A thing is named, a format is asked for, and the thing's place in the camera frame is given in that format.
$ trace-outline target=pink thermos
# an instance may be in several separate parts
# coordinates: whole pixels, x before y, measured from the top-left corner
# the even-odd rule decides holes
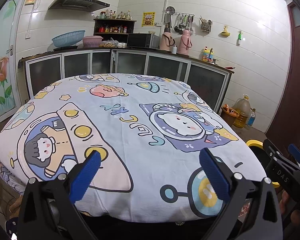
[[[190,38],[191,32],[189,30],[183,30],[181,39],[180,39],[180,44],[178,47],[178,53],[181,54],[186,54],[188,55],[189,53],[189,48],[192,47],[192,43],[191,43],[191,38]]]
[[[170,46],[173,46],[175,43],[175,40],[171,37],[170,28],[165,28],[161,37],[159,49],[170,51]]]

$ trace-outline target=yellow oil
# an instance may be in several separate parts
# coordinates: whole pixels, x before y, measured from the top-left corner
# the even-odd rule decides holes
[[[245,116],[242,113],[240,113],[240,115],[235,119],[233,125],[238,128],[243,128],[246,125],[247,118],[248,116]]]

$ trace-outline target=pink bowl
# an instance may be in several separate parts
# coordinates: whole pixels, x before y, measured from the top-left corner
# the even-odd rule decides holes
[[[84,48],[98,48],[102,41],[101,36],[86,36],[82,39]]]

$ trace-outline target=microwave oven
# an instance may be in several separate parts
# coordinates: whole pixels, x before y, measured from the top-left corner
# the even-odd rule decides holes
[[[128,47],[158,49],[160,37],[150,33],[129,33]]]

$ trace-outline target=brown wooden door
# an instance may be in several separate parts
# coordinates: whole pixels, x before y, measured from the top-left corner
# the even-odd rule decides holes
[[[287,83],[277,113],[266,136],[284,154],[294,143],[300,148],[300,10],[288,5],[291,22],[291,61]]]

